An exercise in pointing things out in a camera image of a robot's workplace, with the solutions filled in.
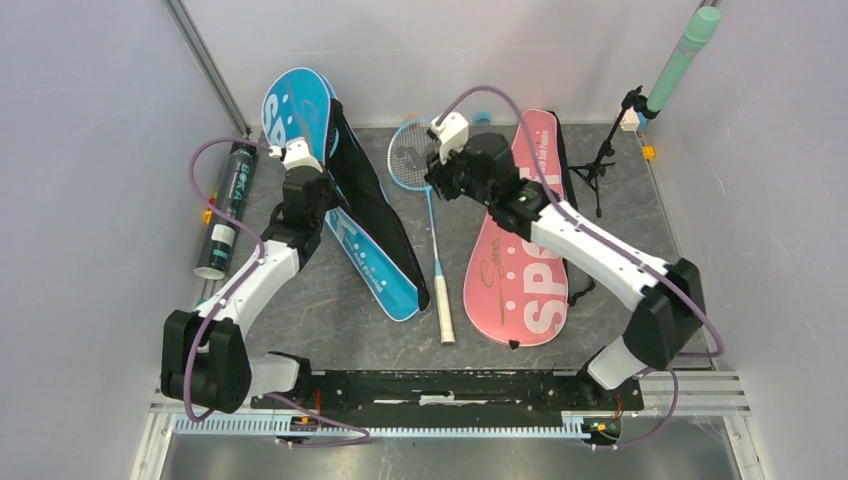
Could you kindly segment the blue badminton racket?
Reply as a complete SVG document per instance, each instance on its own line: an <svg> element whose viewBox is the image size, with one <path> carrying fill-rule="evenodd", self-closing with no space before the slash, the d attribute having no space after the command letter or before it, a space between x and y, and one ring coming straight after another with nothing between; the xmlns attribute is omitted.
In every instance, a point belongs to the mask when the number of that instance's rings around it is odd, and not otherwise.
<svg viewBox="0 0 848 480"><path fill-rule="evenodd" d="M425 180L428 173L427 157L434 150L428 135L430 118L415 117L401 125L390 139L387 166L393 181L401 188L423 192L427 202L427 216L434 263L435 300L443 346L456 343L449 294L444 276L436 233L431 185Z"/></svg>

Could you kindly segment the blue racket cover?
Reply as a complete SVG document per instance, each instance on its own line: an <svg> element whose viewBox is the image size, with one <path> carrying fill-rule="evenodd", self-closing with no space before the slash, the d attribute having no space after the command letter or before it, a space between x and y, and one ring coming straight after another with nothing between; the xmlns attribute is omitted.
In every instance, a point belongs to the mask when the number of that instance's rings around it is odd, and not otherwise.
<svg viewBox="0 0 848 480"><path fill-rule="evenodd" d="M341 200L325 222L388 317L426 310L431 296L409 236L329 80L307 67L286 71L265 94L261 120L269 144L303 139L328 170Z"/></svg>

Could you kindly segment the black shuttlecock tube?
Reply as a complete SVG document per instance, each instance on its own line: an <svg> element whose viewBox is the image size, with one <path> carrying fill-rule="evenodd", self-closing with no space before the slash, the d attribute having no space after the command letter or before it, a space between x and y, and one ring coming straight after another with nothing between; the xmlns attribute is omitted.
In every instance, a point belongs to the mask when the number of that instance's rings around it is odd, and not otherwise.
<svg viewBox="0 0 848 480"><path fill-rule="evenodd" d="M258 161L257 149L250 145L234 144L224 161L219 178L215 207L224 213L213 213L206 228L204 241L194 273L205 280L221 280L229 272L239 227L231 219L241 221L246 210L254 170Z"/></svg>

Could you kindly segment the pink racket cover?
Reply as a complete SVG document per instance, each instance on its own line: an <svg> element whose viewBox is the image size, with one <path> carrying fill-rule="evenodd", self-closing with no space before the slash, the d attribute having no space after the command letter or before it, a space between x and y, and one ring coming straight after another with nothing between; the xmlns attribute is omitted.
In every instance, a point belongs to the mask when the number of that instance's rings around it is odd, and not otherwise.
<svg viewBox="0 0 848 480"><path fill-rule="evenodd" d="M553 112L528 109L522 119L530 129L541 171L560 199L574 193L564 181L561 126ZM513 157L521 176L538 181L523 131L516 133ZM533 347L553 340L563 329L568 305L563 259L499 228L484 218L465 275L463 304L472 325L499 344Z"/></svg>

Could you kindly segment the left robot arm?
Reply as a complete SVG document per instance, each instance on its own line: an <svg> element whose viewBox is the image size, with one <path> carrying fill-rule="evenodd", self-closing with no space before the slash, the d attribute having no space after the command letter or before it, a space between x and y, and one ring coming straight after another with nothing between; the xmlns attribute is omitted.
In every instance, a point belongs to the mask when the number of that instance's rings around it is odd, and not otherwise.
<svg viewBox="0 0 848 480"><path fill-rule="evenodd" d="M289 169L283 200L262 241L221 291L191 312L165 320L160 387L200 422L233 413L249 398L276 393L290 407L306 405L314 381L306 359L248 355L244 338L276 292L306 265L321 242L324 215L339 203L330 175L316 167Z"/></svg>

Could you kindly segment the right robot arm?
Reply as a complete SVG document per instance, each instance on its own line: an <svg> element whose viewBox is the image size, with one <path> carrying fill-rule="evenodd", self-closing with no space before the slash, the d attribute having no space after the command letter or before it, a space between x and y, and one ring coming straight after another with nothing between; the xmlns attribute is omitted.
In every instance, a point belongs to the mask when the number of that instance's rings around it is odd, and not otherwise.
<svg viewBox="0 0 848 480"><path fill-rule="evenodd" d="M544 179L522 177L499 134L470 136L429 127L436 144L425 179L445 200L468 197L503 230L548 249L611 291L632 313L625 331L582 367L580 400L612 401L618 387L645 370L665 370L700 328L708 327L699 274L680 259L669 264L580 216Z"/></svg>

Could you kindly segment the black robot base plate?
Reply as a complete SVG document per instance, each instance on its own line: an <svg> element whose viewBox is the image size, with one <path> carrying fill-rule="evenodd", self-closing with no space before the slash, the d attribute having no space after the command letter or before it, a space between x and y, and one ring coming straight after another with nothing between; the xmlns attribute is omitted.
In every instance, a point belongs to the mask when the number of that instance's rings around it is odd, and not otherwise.
<svg viewBox="0 0 848 480"><path fill-rule="evenodd" d="M552 426L564 412L645 407L638 381L614 391L566 369L324 370L288 398L359 427Z"/></svg>

